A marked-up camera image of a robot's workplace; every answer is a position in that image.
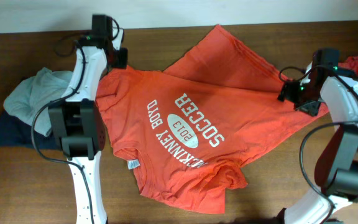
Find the orange soccer t-shirt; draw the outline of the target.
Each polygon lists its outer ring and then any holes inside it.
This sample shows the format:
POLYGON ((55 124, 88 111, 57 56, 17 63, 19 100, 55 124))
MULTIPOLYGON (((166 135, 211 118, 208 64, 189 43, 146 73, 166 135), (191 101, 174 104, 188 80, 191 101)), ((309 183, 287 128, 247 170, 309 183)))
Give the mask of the orange soccer t-shirt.
POLYGON ((142 196, 222 214, 241 169, 314 118, 278 100, 278 70, 221 26, 164 71, 115 69, 96 102, 142 196))

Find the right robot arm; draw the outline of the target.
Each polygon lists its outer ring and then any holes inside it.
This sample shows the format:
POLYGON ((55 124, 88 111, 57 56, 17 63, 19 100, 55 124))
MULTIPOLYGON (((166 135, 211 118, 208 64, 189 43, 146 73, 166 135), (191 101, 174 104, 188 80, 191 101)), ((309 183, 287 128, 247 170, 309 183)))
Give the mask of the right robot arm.
POLYGON ((358 75, 339 67, 339 55, 337 49, 317 50, 302 70, 303 76, 284 80, 278 95, 278 100, 288 100, 296 111, 310 116, 317 116, 325 104, 332 119, 303 138, 299 162, 310 189, 293 206, 280 211, 278 223, 336 223, 332 214, 358 202, 358 75), (330 127, 336 131, 315 165, 314 180, 310 180, 303 165, 306 142, 317 131, 330 127))

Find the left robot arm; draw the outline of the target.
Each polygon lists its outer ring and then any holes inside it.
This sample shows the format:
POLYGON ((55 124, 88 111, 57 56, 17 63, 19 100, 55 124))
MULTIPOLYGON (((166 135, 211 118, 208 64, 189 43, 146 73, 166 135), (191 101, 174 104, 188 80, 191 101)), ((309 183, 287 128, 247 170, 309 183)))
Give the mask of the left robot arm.
POLYGON ((76 64, 68 87, 48 107, 52 132, 73 178, 77 223, 108 222, 99 171, 106 134, 96 94, 110 68, 127 65, 123 37, 123 29, 112 17, 94 14, 89 33, 75 40, 76 64))

